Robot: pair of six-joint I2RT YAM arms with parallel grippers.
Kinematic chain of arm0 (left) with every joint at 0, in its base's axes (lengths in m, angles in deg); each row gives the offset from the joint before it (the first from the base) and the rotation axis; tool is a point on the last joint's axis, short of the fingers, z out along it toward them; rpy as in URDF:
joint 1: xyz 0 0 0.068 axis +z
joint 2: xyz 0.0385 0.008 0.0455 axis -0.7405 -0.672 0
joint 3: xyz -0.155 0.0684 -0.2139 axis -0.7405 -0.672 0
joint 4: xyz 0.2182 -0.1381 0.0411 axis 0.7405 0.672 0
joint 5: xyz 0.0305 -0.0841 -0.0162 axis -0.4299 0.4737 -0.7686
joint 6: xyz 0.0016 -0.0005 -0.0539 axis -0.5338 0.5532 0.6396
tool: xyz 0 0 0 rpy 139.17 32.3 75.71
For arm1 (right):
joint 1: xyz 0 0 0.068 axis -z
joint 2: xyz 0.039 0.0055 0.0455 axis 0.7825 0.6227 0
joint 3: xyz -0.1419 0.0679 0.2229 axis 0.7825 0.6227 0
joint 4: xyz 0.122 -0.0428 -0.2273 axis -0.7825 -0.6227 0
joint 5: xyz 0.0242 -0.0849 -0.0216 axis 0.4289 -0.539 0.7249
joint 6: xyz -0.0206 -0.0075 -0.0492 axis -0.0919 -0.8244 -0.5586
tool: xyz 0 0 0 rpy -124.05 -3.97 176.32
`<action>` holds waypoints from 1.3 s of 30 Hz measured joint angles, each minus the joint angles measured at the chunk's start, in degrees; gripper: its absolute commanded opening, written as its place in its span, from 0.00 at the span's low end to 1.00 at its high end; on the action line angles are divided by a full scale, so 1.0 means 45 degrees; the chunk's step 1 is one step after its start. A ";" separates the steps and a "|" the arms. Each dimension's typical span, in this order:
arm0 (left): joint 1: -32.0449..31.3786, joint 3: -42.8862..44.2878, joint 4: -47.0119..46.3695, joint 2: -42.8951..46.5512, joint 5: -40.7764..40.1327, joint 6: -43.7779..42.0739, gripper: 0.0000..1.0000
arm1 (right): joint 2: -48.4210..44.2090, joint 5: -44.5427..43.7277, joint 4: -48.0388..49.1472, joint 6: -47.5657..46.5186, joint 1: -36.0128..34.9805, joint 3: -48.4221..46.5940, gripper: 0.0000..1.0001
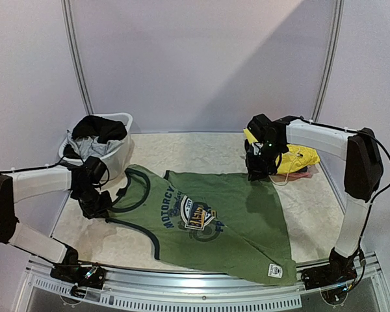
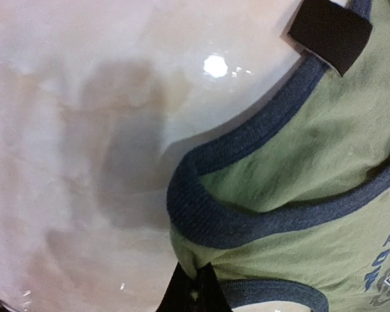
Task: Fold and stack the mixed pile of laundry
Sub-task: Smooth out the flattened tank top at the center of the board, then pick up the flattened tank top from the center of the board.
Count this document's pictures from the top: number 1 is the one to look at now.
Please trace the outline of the yellow shorts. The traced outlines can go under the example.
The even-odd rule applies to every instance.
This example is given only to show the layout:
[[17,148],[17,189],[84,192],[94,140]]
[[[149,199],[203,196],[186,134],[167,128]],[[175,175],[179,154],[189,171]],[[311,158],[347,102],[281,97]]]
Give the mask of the yellow shorts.
[[[265,152],[265,145],[253,137],[247,130],[243,129],[246,140],[244,141],[245,150],[249,145],[254,145],[255,148]],[[278,157],[276,164],[278,165],[277,174],[295,172],[305,166],[313,166],[320,162],[320,157],[315,149],[298,145],[287,145],[287,152],[276,152]]]

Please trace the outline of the green garment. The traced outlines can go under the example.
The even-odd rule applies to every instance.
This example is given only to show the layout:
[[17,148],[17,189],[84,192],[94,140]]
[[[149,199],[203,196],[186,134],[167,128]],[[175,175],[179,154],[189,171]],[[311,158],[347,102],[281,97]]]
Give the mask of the green garment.
[[292,285],[296,263],[273,184],[244,173],[167,171],[132,164],[108,221],[149,237],[156,260],[264,285]]

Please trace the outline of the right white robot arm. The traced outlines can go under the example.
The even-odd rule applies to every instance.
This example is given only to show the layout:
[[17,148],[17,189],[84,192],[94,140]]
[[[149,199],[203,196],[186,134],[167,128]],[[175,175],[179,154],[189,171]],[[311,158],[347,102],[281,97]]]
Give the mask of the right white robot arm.
[[246,167],[251,180],[276,174],[290,144],[313,148],[344,161],[345,216],[323,278],[337,283],[348,273],[361,248],[363,234],[375,199],[387,190],[381,154],[388,151],[369,128],[347,129],[315,123],[298,116],[270,120],[254,116],[244,129]]

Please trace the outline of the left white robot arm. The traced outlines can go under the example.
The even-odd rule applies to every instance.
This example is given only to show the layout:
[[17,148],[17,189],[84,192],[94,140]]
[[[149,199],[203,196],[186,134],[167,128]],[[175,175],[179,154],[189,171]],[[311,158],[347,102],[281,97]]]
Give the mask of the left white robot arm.
[[80,165],[61,161],[43,167],[0,171],[0,243],[58,265],[58,271],[68,281],[79,281],[84,272],[77,263],[75,249],[24,223],[18,218],[17,209],[41,203],[49,194],[67,192],[79,204],[85,218],[106,218],[111,197],[102,188],[109,178],[107,165],[95,157]]

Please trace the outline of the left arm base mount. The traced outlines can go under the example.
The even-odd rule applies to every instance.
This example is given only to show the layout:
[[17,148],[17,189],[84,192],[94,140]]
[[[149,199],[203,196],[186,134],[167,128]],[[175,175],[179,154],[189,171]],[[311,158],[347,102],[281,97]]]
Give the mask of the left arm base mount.
[[81,264],[76,250],[68,250],[61,263],[53,265],[50,276],[78,287],[102,289],[107,271],[95,263]]

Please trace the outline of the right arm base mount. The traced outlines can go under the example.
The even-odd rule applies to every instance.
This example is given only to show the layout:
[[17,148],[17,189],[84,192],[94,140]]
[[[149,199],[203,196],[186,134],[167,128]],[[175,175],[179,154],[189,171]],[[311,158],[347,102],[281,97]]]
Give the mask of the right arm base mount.
[[[354,259],[356,257],[358,257],[362,267],[360,276],[358,276],[354,265]],[[362,280],[366,264],[365,254],[361,250],[350,257],[343,257],[335,250],[332,250],[329,257],[329,263],[324,266],[314,266],[305,269],[301,273],[301,281],[304,283],[307,290],[352,281],[350,285],[345,287],[345,291],[350,291]]]

